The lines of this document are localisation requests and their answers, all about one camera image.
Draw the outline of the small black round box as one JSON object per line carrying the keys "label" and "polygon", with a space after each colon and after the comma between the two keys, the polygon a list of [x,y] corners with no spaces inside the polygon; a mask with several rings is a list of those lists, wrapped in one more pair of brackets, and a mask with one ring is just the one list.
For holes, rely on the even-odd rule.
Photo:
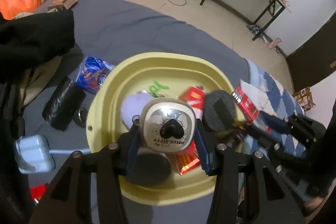
{"label": "small black round box", "polygon": [[126,180],[140,186],[156,186],[165,182],[171,175],[169,159],[159,153],[137,155],[135,165],[126,175]]}

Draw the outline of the dark brown door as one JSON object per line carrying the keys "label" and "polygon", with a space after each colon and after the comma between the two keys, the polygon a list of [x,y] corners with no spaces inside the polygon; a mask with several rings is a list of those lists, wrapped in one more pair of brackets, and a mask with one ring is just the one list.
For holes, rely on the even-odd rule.
{"label": "dark brown door", "polygon": [[316,34],[286,57],[295,92],[312,87],[335,71],[335,32],[333,15]]}

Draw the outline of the red white box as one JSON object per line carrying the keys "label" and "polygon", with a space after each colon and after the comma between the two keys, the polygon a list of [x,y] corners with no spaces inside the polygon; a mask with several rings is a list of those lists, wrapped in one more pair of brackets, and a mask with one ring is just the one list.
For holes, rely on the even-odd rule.
{"label": "red white box", "polygon": [[272,129],[264,122],[264,119],[260,116],[260,111],[253,104],[250,98],[242,91],[241,87],[237,87],[232,93],[232,98],[235,100],[238,108],[243,113],[245,119],[249,124],[253,124],[261,131],[270,134]]}

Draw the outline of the small red cigarette pack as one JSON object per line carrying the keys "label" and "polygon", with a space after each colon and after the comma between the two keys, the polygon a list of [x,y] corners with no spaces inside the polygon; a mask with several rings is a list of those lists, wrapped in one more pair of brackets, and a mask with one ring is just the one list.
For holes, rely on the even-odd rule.
{"label": "small red cigarette pack", "polygon": [[205,104],[205,92],[201,86],[191,86],[178,97],[189,106],[197,110],[203,110]]}

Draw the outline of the plaid cloth on floor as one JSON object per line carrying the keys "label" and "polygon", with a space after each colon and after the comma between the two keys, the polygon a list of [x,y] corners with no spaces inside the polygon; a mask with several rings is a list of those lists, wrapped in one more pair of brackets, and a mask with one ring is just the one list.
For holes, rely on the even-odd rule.
{"label": "plaid cloth on floor", "polygon": [[258,26],[257,24],[247,25],[247,28],[254,35],[257,35],[261,31],[261,27]]}

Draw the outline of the green plastic toy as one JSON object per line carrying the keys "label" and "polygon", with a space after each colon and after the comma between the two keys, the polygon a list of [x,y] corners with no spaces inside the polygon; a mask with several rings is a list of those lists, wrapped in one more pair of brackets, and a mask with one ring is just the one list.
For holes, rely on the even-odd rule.
{"label": "green plastic toy", "polygon": [[160,84],[158,81],[154,81],[152,85],[148,88],[148,93],[154,98],[166,97],[166,94],[163,94],[164,91],[168,91],[170,88],[166,85]]}

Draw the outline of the yellow plastic tray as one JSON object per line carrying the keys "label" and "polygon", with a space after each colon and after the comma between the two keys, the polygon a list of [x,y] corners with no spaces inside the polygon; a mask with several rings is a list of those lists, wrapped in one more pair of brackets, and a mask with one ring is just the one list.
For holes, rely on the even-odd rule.
{"label": "yellow plastic tray", "polygon": [[[132,56],[108,74],[91,103],[87,116],[87,142],[92,152],[114,143],[128,131],[120,116],[124,98],[141,90],[178,98],[191,86],[207,92],[234,91],[228,77],[215,65],[198,57],[150,52]],[[173,172],[167,181],[156,186],[139,186],[120,177],[121,193],[126,198],[150,206],[166,206],[195,200],[211,194],[216,178],[207,176],[201,167],[184,175]]]}

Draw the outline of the purple plush ball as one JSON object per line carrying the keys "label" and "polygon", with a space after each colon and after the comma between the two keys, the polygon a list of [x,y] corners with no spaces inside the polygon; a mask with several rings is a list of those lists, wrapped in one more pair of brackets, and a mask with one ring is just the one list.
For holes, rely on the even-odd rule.
{"label": "purple plush ball", "polygon": [[136,93],[127,96],[120,109],[121,120],[127,129],[130,129],[133,125],[133,117],[135,115],[141,115],[145,105],[153,100],[154,97],[148,93]]}

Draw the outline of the hello kitty round tin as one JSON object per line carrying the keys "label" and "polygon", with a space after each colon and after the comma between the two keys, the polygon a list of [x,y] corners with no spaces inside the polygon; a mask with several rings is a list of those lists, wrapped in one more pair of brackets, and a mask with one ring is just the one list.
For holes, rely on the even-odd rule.
{"label": "hello kitty round tin", "polygon": [[191,106],[173,98],[154,98],[139,118],[139,133],[150,150],[175,154],[187,149],[194,138],[197,118]]}

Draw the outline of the large black round box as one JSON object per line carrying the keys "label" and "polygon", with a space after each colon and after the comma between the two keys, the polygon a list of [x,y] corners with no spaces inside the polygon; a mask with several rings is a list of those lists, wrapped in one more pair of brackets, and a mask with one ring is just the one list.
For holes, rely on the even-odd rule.
{"label": "large black round box", "polygon": [[228,130],[236,117],[236,105],[229,93],[216,90],[206,95],[203,124],[207,130],[214,133]]}

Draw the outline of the large red cigarette pack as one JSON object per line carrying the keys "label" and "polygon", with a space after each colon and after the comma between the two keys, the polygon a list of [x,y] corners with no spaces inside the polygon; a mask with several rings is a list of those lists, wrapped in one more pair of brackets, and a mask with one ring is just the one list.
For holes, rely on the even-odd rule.
{"label": "large red cigarette pack", "polygon": [[195,142],[192,141],[187,149],[182,152],[173,154],[173,162],[177,173],[181,176],[201,165],[198,157],[198,151]]}

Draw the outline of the brown small box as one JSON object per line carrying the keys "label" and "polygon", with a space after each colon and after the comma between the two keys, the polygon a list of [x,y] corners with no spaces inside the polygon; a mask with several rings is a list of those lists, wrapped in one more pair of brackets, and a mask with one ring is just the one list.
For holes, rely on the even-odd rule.
{"label": "brown small box", "polygon": [[63,11],[63,10],[70,10],[74,6],[77,5],[79,0],[54,0],[47,9],[49,11],[55,10],[55,11]]}

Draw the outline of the blue snack packet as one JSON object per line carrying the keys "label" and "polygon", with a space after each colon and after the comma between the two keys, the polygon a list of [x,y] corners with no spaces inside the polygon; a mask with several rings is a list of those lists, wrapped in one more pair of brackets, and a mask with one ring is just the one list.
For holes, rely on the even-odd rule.
{"label": "blue snack packet", "polygon": [[75,84],[85,91],[97,94],[114,65],[93,56],[87,56],[79,67]]}

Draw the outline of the pink bag on floor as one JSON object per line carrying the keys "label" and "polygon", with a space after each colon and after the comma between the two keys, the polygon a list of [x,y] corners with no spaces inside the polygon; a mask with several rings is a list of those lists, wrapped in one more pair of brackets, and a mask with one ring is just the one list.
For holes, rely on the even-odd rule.
{"label": "pink bag on floor", "polygon": [[275,38],[274,40],[272,40],[271,42],[269,42],[267,44],[267,48],[269,49],[274,49],[278,46],[278,44],[280,44],[282,42],[282,40],[280,38]]}

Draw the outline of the black cylinder bag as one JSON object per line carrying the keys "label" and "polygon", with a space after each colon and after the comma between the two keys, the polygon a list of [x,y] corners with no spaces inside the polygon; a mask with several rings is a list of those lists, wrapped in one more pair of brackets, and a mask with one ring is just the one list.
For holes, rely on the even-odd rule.
{"label": "black cylinder bag", "polygon": [[65,131],[72,121],[84,128],[87,111],[81,105],[85,97],[85,91],[65,76],[45,104],[42,117],[56,130]]}

